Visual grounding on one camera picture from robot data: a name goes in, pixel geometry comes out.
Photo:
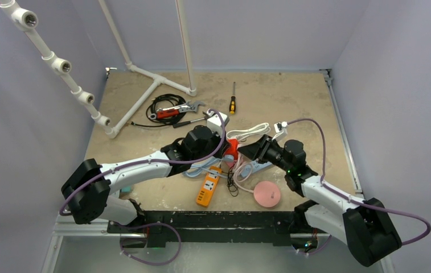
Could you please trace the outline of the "grey blue plug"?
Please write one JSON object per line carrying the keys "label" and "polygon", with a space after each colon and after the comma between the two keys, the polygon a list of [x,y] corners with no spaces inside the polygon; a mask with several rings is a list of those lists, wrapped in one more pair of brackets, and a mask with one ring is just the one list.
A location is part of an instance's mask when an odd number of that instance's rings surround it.
{"label": "grey blue plug", "polygon": [[232,168],[235,165],[235,159],[233,155],[224,155],[222,162],[227,165],[228,168]]}

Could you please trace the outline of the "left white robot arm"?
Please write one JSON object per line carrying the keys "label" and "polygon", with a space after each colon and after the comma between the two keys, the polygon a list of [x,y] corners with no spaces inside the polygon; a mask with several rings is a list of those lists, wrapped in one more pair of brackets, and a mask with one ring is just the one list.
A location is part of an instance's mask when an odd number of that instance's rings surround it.
{"label": "left white robot arm", "polygon": [[94,158],[80,163],[61,186],[65,198],[59,214],[78,225],[111,220],[135,233],[143,227],[142,209],[134,201],[114,196],[122,188],[152,179],[171,177],[210,158],[222,158],[229,143],[224,133],[196,126],[183,138],[138,159],[99,164]]}

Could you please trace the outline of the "light blue power strip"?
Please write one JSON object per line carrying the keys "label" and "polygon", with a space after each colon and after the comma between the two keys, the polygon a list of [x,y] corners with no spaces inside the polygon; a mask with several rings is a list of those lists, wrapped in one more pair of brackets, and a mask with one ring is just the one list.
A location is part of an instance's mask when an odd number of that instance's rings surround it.
{"label": "light blue power strip", "polygon": [[266,163],[257,163],[255,161],[248,163],[247,165],[244,166],[244,168],[242,169],[240,175],[242,177],[247,177],[250,174],[256,173],[264,168],[268,168],[271,167],[273,164],[270,162],[266,162]]}

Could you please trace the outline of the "red cube socket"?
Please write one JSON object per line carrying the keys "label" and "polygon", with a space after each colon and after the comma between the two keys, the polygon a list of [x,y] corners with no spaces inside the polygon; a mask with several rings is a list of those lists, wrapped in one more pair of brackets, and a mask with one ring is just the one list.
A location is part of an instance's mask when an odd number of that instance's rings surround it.
{"label": "red cube socket", "polygon": [[224,156],[231,156],[233,160],[238,160],[239,153],[237,151],[239,141],[236,138],[227,139],[228,148],[224,152]]}

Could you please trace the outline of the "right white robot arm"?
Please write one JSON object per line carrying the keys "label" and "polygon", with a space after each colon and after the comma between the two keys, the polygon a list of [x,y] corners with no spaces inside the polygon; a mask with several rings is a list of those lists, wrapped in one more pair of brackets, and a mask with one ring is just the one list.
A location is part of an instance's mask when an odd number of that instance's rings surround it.
{"label": "right white robot arm", "polygon": [[294,215],[298,230],[313,227],[329,233],[345,243],[352,256],[366,267],[402,247],[382,202],[355,197],[326,182],[307,164],[302,142],[288,140],[280,146],[272,137],[263,135],[257,142],[238,148],[238,152],[282,169],[288,187],[313,202]]}

